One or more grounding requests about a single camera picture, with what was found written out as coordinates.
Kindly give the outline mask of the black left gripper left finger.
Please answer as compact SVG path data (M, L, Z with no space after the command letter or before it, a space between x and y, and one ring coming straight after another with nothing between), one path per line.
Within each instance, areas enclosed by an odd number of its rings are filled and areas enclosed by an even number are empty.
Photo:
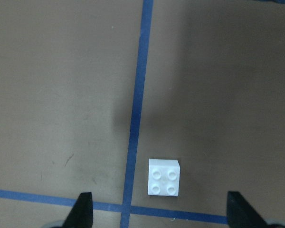
M83 192L77 198L63 228L91 228L93 226L93 198L91 192Z

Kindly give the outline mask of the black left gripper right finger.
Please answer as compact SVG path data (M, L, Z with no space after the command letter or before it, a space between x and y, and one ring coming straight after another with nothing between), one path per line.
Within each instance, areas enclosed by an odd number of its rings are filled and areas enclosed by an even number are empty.
M227 223L230 228L267 228L268 224L238 191L227 194Z

